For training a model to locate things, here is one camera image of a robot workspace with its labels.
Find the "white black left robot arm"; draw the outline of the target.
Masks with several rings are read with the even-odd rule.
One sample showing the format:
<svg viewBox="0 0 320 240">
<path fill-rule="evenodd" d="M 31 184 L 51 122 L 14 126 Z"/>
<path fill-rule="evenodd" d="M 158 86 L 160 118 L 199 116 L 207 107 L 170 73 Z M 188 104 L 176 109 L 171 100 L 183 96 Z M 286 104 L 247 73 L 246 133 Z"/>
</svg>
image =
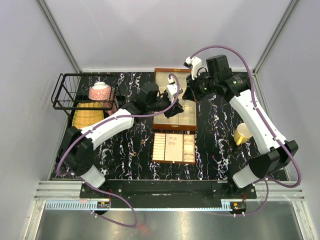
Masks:
<svg viewBox="0 0 320 240">
<path fill-rule="evenodd" d="M 103 142 L 128 130 L 142 118 L 165 114 L 172 117 L 183 112 L 178 96 L 183 92 L 177 84 L 168 84 L 163 93 L 154 82 L 147 82 L 140 91 L 113 115 L 88 127 L 69 127 L 60 145 L 58 176 L 64 176 L 61 166 L 66 165 L 68 173 L 75 174 L 91 185 L 90 192 L 97 198 L 108 193 L 104 175 L 93 163 L 94 150 Z"/>
</svg>

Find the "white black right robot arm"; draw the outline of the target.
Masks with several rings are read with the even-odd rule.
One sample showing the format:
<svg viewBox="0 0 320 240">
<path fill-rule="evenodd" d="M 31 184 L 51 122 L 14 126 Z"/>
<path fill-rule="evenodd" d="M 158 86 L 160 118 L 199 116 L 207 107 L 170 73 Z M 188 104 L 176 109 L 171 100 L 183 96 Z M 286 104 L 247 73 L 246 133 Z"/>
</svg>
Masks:
<svg viewBox="0 0 320 240">
<path fill-rule="evenodd" d="M 206 60 L 207 69 L 201 72 L 200 58 L 188 57 L 184 65 L 191 70 L 186 78 L 184 100 L 201 101 L 216 94 L 240 115 L 257 145 L 259 155 L 232 176 L 227 185 L 228 195 L 239 198 L 245 187 L 286 167 L 298 150 L 295 140 L 288 141 L 271 122 L 251 90 L 248 74 L 232 72 L 228 59 L 220 54 Z"/>
</svg>

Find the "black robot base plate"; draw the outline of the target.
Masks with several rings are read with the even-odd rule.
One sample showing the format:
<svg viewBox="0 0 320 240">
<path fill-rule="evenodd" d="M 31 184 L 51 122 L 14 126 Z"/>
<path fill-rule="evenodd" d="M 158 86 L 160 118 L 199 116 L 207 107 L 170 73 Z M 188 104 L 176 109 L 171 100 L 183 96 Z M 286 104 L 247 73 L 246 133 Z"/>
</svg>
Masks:
<svg viewBox="0 0 320 240">
<path fill-rule="evenodd" d="M 253 185 L 236 189 L 218 180 L 116 180 L 100 187 L 124 198 L 135 209 L 220 208 L 222 200 L 255 200 Z"/>
</svg>

